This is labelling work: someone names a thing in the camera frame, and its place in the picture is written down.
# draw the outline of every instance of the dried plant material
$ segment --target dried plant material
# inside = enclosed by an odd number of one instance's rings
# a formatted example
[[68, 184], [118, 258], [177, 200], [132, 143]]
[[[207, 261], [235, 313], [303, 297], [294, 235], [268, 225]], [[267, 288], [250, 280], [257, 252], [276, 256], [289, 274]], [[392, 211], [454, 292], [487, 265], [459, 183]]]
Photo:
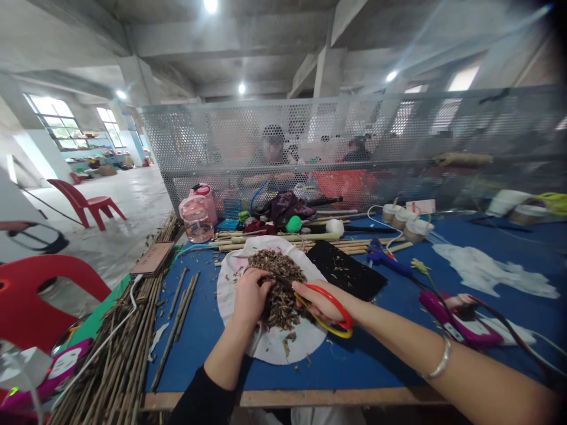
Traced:
[[283, 340], [283, 350], [285, 351], [285, 358], [288, 358], [289, 357], [289, 345], [288, 345], [287, 339]]
[[295, 340], [297, 339], [297, 334], [295, 332], [290, 332], [288, 336], [285, 337], [285, 339], [288, 339], [291, 342], [295, 342]]
[[[288, 279], [290, 282], [306, 283], [307, 278], [297, 264], [288, 256], [280, 252], [271, 250], [260, 250], [256, 254], [248, 257], [248, 268], [255, 267], [260, 270], [267, 270]], [[269, 328], [276, 326], [286, 331], [299, 324], [299, 311], [295, 305], [294, 290], [290, 285], [286, 285], [279, 280], [272, 286], [266, 307], [260, 318]]]

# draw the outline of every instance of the perforated metal screen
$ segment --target perforated metal screen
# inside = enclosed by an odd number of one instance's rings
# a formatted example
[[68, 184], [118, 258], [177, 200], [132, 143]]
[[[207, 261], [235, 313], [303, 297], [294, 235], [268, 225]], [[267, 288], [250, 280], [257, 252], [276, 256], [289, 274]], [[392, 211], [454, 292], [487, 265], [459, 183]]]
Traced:
[[434, 197], [443, 209], [470, 204], [476, 174], [434, 166], [443, 152], [494, 155], [483, 170], [493, 189], [564, 188], [564, 99], [540, 87], [151, 106], [142, 118], [175, 209], [205, 182], [222, 217], [223, 199], [245, 207], [265, 181], [255, 205], [293, 189], [306, 199], [342, 195], [341, 208], [401, 196]]

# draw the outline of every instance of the wooden board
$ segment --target wooden board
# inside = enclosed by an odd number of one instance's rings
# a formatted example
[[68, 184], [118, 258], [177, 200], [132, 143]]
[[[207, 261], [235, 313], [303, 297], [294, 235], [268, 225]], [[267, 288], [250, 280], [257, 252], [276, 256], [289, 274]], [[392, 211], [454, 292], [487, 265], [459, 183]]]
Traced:
[[[183, 393], [146, 393], [145, 411], [172, 410]], [[448, 404], [431, 387], [369, 388], [365, 390], [244, 391], [240, 407], [393, 406]]]
[[138, 261], [130, 274], [152, 274], [164, 262], [170, 253], [173, 242], [157, 242], [153, 244], [148, 252]]

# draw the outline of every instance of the clear bottle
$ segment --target clear bottle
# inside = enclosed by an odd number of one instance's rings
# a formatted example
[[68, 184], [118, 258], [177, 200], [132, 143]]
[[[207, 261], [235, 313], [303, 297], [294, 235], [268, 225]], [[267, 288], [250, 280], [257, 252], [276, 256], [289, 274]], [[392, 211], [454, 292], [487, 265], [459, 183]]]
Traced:
[[214, 235], [214, 226], [208, 217], [204, 196], [195, 196], [180, 208], [181, 218], [185, 223], [185, 232], [191, 243], [204, 243]]

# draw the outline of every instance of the hand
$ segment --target hand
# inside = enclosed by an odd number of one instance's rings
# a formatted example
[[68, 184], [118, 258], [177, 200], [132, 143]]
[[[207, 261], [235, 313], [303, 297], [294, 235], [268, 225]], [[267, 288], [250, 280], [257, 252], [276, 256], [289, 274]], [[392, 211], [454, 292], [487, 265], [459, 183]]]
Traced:
[[[311, 313], [330, 323], [342, 322], [344, 320], [343, 315], [338, 311], [333, 303], [328, 300], [328, 298], [312, 289], [309, 289], [300, 282], [293, 282], [292, 285], [297, 294], [312, 302], [312, 305], [309, 307], [309, 311]], [[329, 294], [333, 295], [351, 314], [351, 316], [356, 310], [356, 303], [360, 302], [358, 298], [346, 293], [331, 283], [325, 282], [324, 280], [314, 280], [313, 282], [308, 282], [308, 285], [320, 286]], [[299, 300], [296, 300], [296, 305], [298, 308], [304, 307]]]
[[0, 230], [19, 233], [33, 225], [35, 225], [35, 223], [30, 223], [28, 221], [2, 221], [0, 222]]
[[234, 304], [233, 319], [244, 325], [254, 327], [266, 304], [266, 297], [274, 280], [270, 279], [258, 285], [258, 280], [270, 276], [270, 272], [249, 268], [236, 282], [236, 302]]

